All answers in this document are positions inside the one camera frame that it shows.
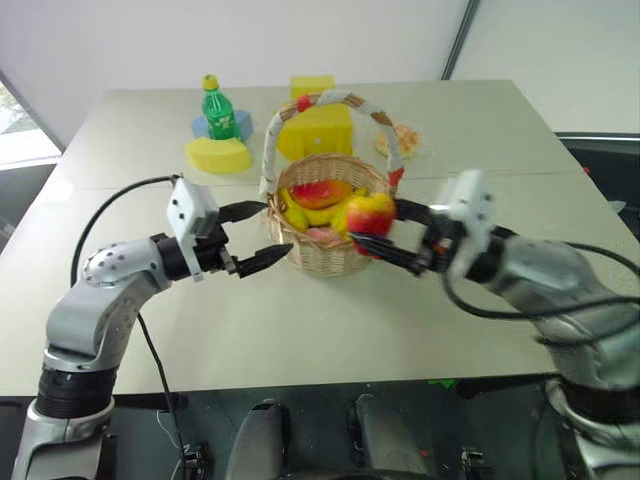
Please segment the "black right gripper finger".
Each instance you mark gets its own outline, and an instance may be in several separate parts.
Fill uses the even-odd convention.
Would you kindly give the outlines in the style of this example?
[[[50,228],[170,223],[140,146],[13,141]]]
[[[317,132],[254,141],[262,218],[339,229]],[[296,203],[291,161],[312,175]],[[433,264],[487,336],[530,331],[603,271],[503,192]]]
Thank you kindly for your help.
[[[399,248],[385,237],[357,232],[351,232],[350,237],[365,255],[400,267],[414,276],[421,276],[424,271],[417,253]]]
[[[433,213],[427,205],[406,199],[395,199],[395,218],[398,221],[410,221],[429,227],[433,224]]]

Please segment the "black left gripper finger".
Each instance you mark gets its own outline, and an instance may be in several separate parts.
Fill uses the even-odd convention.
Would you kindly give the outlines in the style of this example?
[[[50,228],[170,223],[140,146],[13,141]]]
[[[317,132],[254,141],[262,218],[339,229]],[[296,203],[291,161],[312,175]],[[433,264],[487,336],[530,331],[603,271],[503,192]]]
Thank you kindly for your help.
[[[286,257],[292,248],[293,245],[288,243],[270,245],[258,250],[253,256],[236,261],[236,274],[240,278],[245,278],[265,270],[277,263],[280,259]]]
[[[266,203],[254,200],[240,201],[219,208],[217,223],[236,223],[249,219],[267,207]]]

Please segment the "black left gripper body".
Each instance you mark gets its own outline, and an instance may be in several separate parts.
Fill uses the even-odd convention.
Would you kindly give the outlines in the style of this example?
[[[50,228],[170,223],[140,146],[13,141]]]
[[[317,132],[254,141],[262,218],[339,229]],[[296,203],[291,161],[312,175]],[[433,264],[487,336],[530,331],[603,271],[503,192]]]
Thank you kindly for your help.
[[[225,271],[230,275],[238,272],[237,258],[227,250],[228,242],[220,224],[215,224],[207,235],[196,238],[194,253],[202,272]]]

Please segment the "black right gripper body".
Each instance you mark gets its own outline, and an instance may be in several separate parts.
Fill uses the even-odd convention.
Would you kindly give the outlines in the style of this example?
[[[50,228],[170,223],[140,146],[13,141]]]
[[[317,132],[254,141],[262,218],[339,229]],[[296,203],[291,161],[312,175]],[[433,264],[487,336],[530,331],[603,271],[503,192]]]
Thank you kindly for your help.
[[[418,256],[424,270],[444,273],[451,266],[467,232],[463,223],[443,212],[431,211],[426,220]]]

